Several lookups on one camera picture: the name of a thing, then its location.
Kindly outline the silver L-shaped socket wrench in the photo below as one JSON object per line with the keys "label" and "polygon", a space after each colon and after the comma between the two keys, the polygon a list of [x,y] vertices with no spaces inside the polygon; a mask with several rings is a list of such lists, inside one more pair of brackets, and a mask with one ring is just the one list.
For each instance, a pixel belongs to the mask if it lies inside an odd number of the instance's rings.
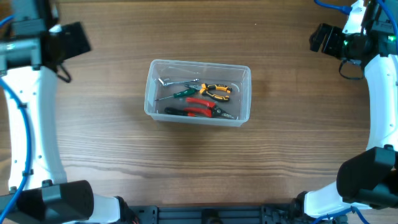
{"label": "silver L-shaped socket wrench", "polygon": [[200,81],[200,79],[198,78],[193,80],[179,81],[179,82],[168,82],[168,79],[162,79],[162,78],[158,78],[157,80],[160,82],[162,86],[179,85],[179,84],[194,83]]}

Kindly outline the black red screwdriver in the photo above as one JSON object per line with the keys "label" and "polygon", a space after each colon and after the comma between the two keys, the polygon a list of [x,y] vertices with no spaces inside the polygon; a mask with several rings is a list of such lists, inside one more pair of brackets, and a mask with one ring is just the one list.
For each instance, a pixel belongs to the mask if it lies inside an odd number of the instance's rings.
{"label": "black red screwdriver", "polygon": [[164,109],[164,112],[166,114],[170,114],[170,115],[175,115],[175,116],[191,116],[191,117],[195,117],[196,114],[195,113],[191,113],[185,110],[180,110],[180,109],[176,109],[173,107],[166,107]]}

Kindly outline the orange black needle-nose pliers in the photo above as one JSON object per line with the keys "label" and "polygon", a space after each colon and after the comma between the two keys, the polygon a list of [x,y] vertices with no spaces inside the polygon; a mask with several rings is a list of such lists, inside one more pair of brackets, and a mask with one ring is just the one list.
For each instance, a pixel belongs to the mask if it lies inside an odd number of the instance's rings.
{"label": "orange black needle-nose pliers", "polygon": [[195,84],[185,84],[185,87],[197,90],[202,96],[211,98],[212,100],[226,103],[229,102],[230,98],[228,95],[217,95],[219,91],[225,93],[231,93],[233,89],[230,86],[222,84],[207,84],[202,83],[200,85]]}

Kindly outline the green handled screwdriver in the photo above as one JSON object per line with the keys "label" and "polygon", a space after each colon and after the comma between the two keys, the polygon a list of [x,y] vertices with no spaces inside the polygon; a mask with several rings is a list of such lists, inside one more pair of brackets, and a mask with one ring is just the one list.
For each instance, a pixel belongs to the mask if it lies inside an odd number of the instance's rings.
{"label": "green handled screwdriver", "polygon": [[164,98],[157,99],[157,101],[165,100],[165,99],[168,99],[168,98],[182,98],[182,97],[186,97],[186,96],[191,96],[191,95],[194,95],[196,92],[197,91],[195,89],[189,88],[189,89],[186,89],[184,91],[180,91],[178,93],[174,93],[171,96],[167,96],[167,97],[164,97]]}

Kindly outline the red handled snips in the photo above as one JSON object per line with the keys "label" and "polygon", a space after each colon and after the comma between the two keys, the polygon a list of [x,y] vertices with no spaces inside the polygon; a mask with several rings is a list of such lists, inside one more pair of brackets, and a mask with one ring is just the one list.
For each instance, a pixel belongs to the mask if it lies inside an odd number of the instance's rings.
{"label": "red handled snips", "polygon": [[224,118],[236,119],[233,115],[221,109],[216,103],[212,101],[202,100],[199,98],[186,98],[185,101],[190,105],[184,108],[189,116],[203,115],[207,118]]}

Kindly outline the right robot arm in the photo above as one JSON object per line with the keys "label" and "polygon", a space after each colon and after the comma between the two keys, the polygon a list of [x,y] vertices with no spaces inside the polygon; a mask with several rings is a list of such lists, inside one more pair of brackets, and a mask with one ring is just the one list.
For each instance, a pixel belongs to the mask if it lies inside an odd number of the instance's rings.
{"label": "right robot arm", "polygon": [[339,223],[347,213],[397,207],[397,1],[337,6],[344,28],[320,24],[310,48],[361,68],[369,91],[366,150],[344,162],[336,180],[292,200],[289,222]]}

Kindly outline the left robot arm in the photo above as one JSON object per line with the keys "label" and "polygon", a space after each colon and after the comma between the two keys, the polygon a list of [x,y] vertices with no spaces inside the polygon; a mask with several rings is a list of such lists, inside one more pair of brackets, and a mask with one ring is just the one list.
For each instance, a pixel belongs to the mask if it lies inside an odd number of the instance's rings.
{"label": "left robot arm", "polygon": [[57,82],[70,82],[64,61],[91,47],[80,22],[61,26],[53,1],[13,0],[1,39],[1,87],[11,137],[9,193],[1,219],[16,223],[139,223],[121,197],[69,182],[55,128]]}

